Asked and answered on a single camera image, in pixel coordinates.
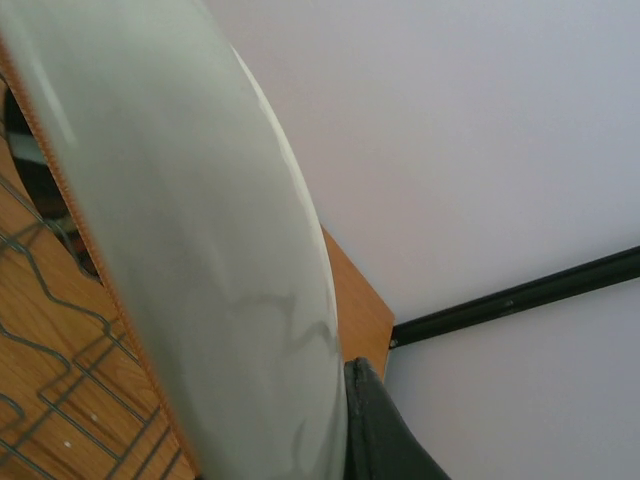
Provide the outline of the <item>white floral patterned plate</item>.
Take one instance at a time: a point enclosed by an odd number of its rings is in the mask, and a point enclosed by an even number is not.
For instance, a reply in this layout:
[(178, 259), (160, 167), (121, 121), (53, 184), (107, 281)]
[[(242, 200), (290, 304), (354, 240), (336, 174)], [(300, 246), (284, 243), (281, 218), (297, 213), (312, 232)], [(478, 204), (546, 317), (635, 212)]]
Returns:
[(208, 479), (339, 479), (330, 262), (291, 146), (201, 1), (5, 1), (1, 61)]

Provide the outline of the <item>striped brown dinner plate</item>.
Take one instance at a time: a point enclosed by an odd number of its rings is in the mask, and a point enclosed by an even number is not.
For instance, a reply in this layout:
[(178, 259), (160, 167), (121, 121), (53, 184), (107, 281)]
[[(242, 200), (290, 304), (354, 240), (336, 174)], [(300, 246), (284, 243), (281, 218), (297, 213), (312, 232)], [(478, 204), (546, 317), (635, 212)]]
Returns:
[(100, 282), (100, 276), (78, 228), (13, 93), (3, 93), (5, 139), (19, 178), (39, 217), (78, 263), (80, 270)]

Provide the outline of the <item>black wire dish rack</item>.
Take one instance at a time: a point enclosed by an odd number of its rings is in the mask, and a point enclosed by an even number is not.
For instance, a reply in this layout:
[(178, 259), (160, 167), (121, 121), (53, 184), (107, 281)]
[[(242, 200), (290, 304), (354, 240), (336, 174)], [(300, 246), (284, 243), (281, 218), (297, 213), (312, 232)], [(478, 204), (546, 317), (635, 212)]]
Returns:
[(1, 92), (1, 475), (191, 479), (101, 280), (37, 214), (5, 139)]

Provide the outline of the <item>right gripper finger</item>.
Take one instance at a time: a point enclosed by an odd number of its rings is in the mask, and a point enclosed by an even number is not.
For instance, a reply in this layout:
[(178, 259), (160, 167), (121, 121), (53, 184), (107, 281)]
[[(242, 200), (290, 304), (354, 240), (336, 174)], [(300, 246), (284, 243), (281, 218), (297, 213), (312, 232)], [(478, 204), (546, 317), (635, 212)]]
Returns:
[(347, 362), (344, 376), (348, 402), (346, 479), (449, 477), (411, 433), (366, 358)]

